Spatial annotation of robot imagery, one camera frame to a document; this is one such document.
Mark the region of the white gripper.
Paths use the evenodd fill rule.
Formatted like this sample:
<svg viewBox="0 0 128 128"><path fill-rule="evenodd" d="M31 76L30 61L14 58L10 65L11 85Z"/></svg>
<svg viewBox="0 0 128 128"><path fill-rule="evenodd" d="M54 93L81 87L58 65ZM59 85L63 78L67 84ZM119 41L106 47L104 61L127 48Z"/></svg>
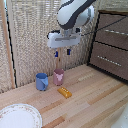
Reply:
<svg viewBox="0 0 128 128"><path fill-rule="evenodd" d="M71 34L66 33L65 35L62 35L60 30L55 30L50 32L47 35L47 38L47 46L49 48L59 48L77 45L80 42L81 34L79 32L76 32ZM67 55L71 55L71 49L67 49ZM58 57L58 51L55 51L55 57Z"/></svg>

